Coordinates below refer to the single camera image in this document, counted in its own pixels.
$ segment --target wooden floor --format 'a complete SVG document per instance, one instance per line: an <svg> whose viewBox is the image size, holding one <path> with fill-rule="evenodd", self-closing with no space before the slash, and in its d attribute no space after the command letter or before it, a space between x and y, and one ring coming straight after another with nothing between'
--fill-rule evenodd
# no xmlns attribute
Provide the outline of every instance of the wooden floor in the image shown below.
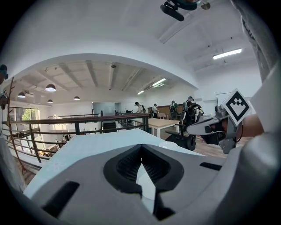
<svg viewBox="0 0 281 225"><path fill-rule="evenodd" d="M24 168L26 169L26 170L23 170L21 164L18 161L18 159L15 158L15 161L16 161L16 164L18 165L19 170L22 173L22 176L23 176L23 178L25 180L26 185L28 185L31 182L31 180L35 177L36 170L39 171L39 169L37 169L35 167L31 167L30 165L22 162Z"/></svg>
<svg viewBox="0 0 281 225"><path fill-rule="evenodd" d="M165 131L166 130L171 130L171 131L176 131L175 127L168 127L166 129L161 129L161 139L166 140L170 136L170 134L167 134ZM237 144L237 146L243 146L245 143L247 143L251 138L242 138L240 142ZM196 148L194 152L200 153L205 156L216 156L220 158L226 158L227 155L223 153L222 149L217 146L217 145L207 145L206 143L200 141L199 138L196 140ZM15 159L17 162L18 167L22 171L22 167L17 159ZM33 172L30 172L29 169L34 171L34 167L30 167L30 165L23 163L24 167L27 169L27 171L23 171L23 177L25 179L26 184L28 185L33 177L36 175Z"/></svg>

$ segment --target ceiling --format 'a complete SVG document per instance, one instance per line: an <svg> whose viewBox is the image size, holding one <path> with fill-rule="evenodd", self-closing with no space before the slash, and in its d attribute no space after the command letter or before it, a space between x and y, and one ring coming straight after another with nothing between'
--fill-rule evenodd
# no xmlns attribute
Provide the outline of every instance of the ceiling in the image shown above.
<svg viewBox="0 0 281 225"><path fill-rule="evenodd" d="M73 88L103 88L119 91L139 92L162 77L153 71L114 62L66 62L33 71L17 80L30 92L46 92L53 83L57 91L71 91ZM175 80L167 79L166 86L173 86Z"/></svg>
<svg viewBox="0 0 281 225"><path fill-rule="evenodd" d="M196 73L254 58L250 44L243 35L239 13L229 0L209 0L211 4L209 10L203 10L200 6L195 11L180 9L185 17L183 22L161 12L160 5L164 2L164 0L73 1L69 5L64 5L68 8L65 8L65 15L61 15L61 20L63 24L64 18L71 12L77 18L85 16L89 19L95 18L97 21L105 19L122 26L132 26L157 38L163 43L163 47L165 45L173 47ZM59 11L62 6L58 4L56 10ZM212 58L213 55L237 48L243 49L241 54L218 60ZM23 85L25 90L42 93L49 83L53 83L57 91L92 87L137 93L160 79L161 76L153 71L130 65L79 61L38 68L23 76L18 83ZM172 87L178 82L180 80L176 78L168 79L165 84Z"/></svg>

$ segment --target whiteboard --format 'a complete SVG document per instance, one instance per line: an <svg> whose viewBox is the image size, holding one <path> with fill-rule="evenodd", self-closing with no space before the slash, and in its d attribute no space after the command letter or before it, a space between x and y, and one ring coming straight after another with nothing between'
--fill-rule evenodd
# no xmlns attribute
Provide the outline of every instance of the whiteboard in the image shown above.
<svg viewBox="0 0 281 225"><path fill-rule="evenodd" d="M221 93L221 94L216 94L218 105L221 105L223 101L231 94L231 92L228 93Z"/></svg>

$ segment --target metal railing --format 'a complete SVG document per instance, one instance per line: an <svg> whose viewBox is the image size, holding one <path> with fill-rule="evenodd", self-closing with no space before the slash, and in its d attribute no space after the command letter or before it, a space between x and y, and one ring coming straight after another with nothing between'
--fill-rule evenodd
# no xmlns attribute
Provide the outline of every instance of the metal railing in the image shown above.
<svg viewBox="0 0 281 225"><path fill-rule="evenodd" d="M136 113L131 113L131 112L115 112L115 115L117 116L125 116L125 115L135 115ZM133 121L130 119L120 119L118 120L118 123L122 127L132 127L133 126Z"/></svg>
<svg viewBox="0 0 281 225"><path fill-rule="evenodd" d="M61 119L62 117L66 117L66 118L78 118L78 117L93 117L93 116L98 116L99 113L96 114L81 114L81 115L67 115L67 116L48 116L48 119L50 120L54 120L54 119Z"/></svg>
<svg viewBox="0 0 281 225"><path fill-rule="evenodd" d="M93 116L93 117L77 117L77 118L65 118L65 119L47 119L47 120L24 120L24 121L11 121L10 125L13 124L28 124L29 125L29 130L26 131L18 131L21 133L26 133L26 136L30 136L31 139L25 139L22 137L19 137L19 135L17 134L13 134L12 138L15 139L15 141L17 141L17 143L15 143L16 146L20 146L22 150L18 150L15 149L17 152L21 152L23 154L29 155L29 156L33 156L36 157L38 159L38 161L41 163L41 159L45 159L48 160L50 159L50 157L45 157L45 156L41 156L38 152L47 152L47 153L56 153L55 151L50 151L50 150L45 150L45 149L38 149L36 143L42 143L42 144L51 144L51 145L65 145L67 142L43 142L43 141L37 141L35 140L34 134L76 134L76 135L83 135L83 134L90 134L90 133L100 133L102 134L103 132L107 131L107 132L114 132L114 131L119 131L119 130L130 130L130 129L134 129L134 128L143 128L144 131L148 132L148 117L149 114L129 114L126 113L126 115L120 115L120 116ZM141 125L137 125L137 126L129 126L129 127L121 127L121 128L113 128L113 129L106 129L103 130L103 122L104 121L120 121L120 120L130 120L130 119L142 119L142 124ZM101 127L99 130L95 130L95 131L80 131L79 128L79 124L80 123L91 123L91 122L101 122ZM32 129L32 125L33 124L72 124L74 123L75 125L75 132L40 132L38 131L38 128L33 128ZM5 136L7 138L9 138L9 140L6 140L7 144L11 143L12 139L10 135L6 135ZM33 147L28 147L28 146L23 146L20 142L20 140L24 140L24 141L28 141L28 142L32 142ZM13 149L13 145L8 145L8 147L10 149ZM27 148L27 149L31 149L35 152L35 154L29 153L29 152L25 152L23 151L23 148Z"/></svg>

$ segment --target tree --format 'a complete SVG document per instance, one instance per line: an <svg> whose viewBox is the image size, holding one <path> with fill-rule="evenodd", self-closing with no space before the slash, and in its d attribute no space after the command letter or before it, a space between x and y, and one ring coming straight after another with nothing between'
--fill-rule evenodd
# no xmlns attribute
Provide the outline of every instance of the tree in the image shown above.
<svg viewBox="0 0 281 225"><path fill-rule="evenodd" d="M26 109L25 113L22 115L22 120L31 120L31 110Z"/></svg>
<svg viewBox="0 0 281 225"><path fill-rule="evenodd" d="M25 113L22 115L22 120L31 120L31 112L36 115L36 109L25 109Z"/></svg>

